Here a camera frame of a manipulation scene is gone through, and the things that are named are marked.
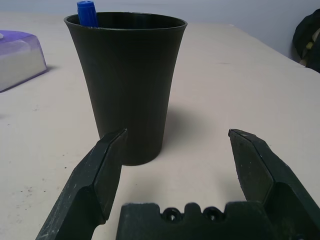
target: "table surface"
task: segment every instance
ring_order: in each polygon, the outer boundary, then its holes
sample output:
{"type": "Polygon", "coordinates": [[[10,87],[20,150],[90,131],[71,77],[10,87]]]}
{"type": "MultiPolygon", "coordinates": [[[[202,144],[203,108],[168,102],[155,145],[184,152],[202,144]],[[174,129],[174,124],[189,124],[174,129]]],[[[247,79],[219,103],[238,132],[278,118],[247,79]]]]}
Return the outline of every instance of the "table surface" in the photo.
{"type": "MultiPolygon", "coordinates": [[[[0,239],[34,240],[70,173],[99,140],[85,79],[63,16],[0,14],[1,29],[38,36],[49,72],[0,93],[0,239]]],[[[109,221],[121,206],[161,211],[244,201],[230,128],[264,139],[320,205],[320,74],[231,25],[186,28],[175,66],[163,149],[124,166],[109,221]]]]}

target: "blue marker cap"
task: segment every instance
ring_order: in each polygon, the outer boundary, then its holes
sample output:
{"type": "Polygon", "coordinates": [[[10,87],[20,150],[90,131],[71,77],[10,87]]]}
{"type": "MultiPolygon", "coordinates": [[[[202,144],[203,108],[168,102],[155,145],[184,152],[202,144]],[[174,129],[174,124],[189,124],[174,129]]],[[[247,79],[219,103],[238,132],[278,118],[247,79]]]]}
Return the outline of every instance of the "blue marker cap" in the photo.
{"type": "Polygon", "coordinates": [[[97,13],[93,1],[79,1],[78,6],[79,21],[82,26],[98,27],[97,13]]]}

